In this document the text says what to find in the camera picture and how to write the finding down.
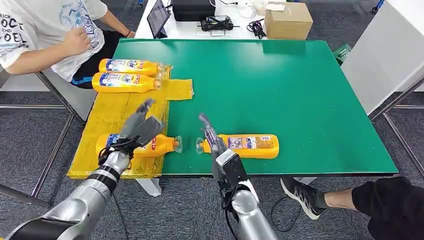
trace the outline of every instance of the green tabletop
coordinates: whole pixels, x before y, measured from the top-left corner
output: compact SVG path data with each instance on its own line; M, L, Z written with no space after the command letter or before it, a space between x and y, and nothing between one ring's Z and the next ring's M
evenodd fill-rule
M163 175L210 174L195 151L201 112L218 134L278 137L277 158L243 159L251 175L398 172L325 41L122 39L114 58L193 79L193 99L170 103L168 136L184 150L166 154Z

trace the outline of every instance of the metal railing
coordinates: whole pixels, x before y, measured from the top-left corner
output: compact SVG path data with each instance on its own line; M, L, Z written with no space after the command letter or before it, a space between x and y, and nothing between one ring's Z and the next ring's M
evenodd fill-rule
M403 91L393 101L391 101L389 104L387 104L385 107L383 107L373 118L371 118L371 121L373 121L374 119L376 119L380 115L384 116L384 118L388 122L389 126L391 127L393 132L396 134L396 137L399 139L400 143L402 143L402 145L405 148L406 152L408 153L409 157L411 158L411 160L415 164L416 168L421 173L421 175L424 177L423 165L421 165L420 161L418 160L417 156L412 151L411 147L408 145L404 136L402 136L401 132L396 127L392 118L389 116L389 111L392 110L392 109L404 109L404 110L424 109L424 105L401 105L401 104L399 104L402 100L404 100L411 93L413 93L417 88L419 88L423 83L424 83L424 77L417 80L416 82L414 82L410 87L408 87L405 91Z
M31 195L28 195L24 192L15 190L13 188L10 188L8 186L0 184L0 193L5 194L7 196L16 198L18 200L31 203L43 208L49 207L49 202L39 199L38 195L40 193L40 190L46 181L47 174L49 173L50 169L52 168L52 164L56 158L56 155L58 154L58 151L65 139L65 136L72 124L72 121L74 119L77 119L81 124L85 125L85 121L78 115L78 113L72 108L72 106L69 104L68 101L62 96L62 94L56 89L56 87L50 82L50 80L44 75L42 72L36 72L35 75L42 81L42 83L50 90L50 92L59 99L59 101L62 103L62 105L26 105L26 104L0 104L0 110L4 109L36 109L36 110L68 110L69 111L69 117L66 120L66 123L62 129L62 132L59 135L59 138L57 139L56 143L54 144L53 150L50 154L50 156L47 159L47 163L44 166L44 169L41 172L41 175L31 193Z

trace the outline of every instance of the floor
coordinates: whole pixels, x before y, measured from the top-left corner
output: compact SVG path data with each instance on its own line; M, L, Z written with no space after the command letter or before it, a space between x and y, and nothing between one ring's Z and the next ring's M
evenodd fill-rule
M129 14L141 11L135 0L103 0L131 29L137 28L139 16ZM369 13L376 0L307 0L314 19L309 39L327 40L331 49L344 43L354 46L372 15ZM57 104L49 92L1 92L2 104ZM415 93L405 100L409 104L424 104L424 94ZM400 131L406 136L421 164L424 164L424 111L394 110L390 113ZM68 117L61 110L2 110L0 111L0 183L31 193L44 167L56 138ZM424 187L413 162L383 117L374 127L392 156L400 172L412 184ZM83 128L74 121L53 163L40 198L57 204L81 180L66 177ZM376 177L320 177L312 186L323 191L342 190L358 186ZM253 185L261 201L265 216L279 229L291 224L299 210L298 204L281 202L271 216L271 207L284 196L279 179L254 178ZM147 195L135 180L122 180L115 192L121 207L129 239L145 240L231 240L224 214L220 209L217 185L210 178L163 178L162 195ZM23 221L35 218L46 210L24 204L0 195L0 238L5 237ZM368 218L358 212L344 209L326 210L319 220L310 220L303 212L287 232L275 232L279 239L302 240L370 240ZM116 205L110 202L92 235L93 240L125 239L123 225Z

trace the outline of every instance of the white t-shirt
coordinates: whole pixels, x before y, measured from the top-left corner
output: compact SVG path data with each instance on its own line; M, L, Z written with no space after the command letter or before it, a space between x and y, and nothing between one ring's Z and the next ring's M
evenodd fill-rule
M66 32L84 27L91 49L51 67L70 82L81 64L105 44L103 32L93 20L107 11L100 0L0 0L0 64L8 68L22 53L59 44Z

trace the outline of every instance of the white panel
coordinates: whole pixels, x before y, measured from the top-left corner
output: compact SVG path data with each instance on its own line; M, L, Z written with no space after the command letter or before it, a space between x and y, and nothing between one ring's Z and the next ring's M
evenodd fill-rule
M424 36L385 2L341 66L367 114L424 63Z

